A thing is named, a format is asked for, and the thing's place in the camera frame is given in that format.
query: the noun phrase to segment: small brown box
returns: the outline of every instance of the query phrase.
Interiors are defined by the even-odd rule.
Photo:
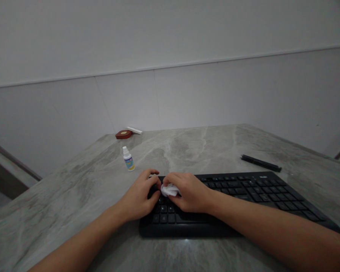
[[[128,139],[132,135],[132,131],[130,130],[121,130],[116,134],[116,139]]]

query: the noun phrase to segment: black keyboard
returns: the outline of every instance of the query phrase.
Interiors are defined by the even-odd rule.
[[[340,227],[273,172],[195,175],[212,190],[280,209],[340,233]],[[148,198],[156,191],[152,187]],[[185,213],[168,198],[160,197],[153,211],[140,220],[143,237],[239,236],[217,218],[203,213]]]

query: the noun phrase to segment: gray marble surface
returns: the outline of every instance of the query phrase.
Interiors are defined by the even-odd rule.
[[[136,164],[126,170],[126,145]],[[241,154],[283,167],[279,176],[340,226],[340,162],[249,125],[106,135],[0,210],[0,271],[26,271],[113,205],[139,173],[267,171]],[[143,239],[121,227],[89,271],[288,271],[245,238]]]

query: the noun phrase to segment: small white bottle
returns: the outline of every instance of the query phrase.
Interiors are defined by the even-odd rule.
[[[124,160],[125,160],[127,170],[131,172],[135,170],[135,163],[133,162],[133,158],[131,154],[129,153],[129,151],[127,150],[127,147],[122,147],[122,149],[124,151]]]

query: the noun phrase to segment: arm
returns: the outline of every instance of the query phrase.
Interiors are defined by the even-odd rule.
[[[155,169],[143,171],[127,193],[78,234],[41,260],[30,272],[85,271],[104,243],[122,224],[149,214],[159,200],[160,191],[147,199],[150,187],[161,182]]]
[[[297,271],[340,271],[340,234],[304,218],[209,189],[192,174],[170,173],[181,197],[169,198],[185,212],[222,220]]]

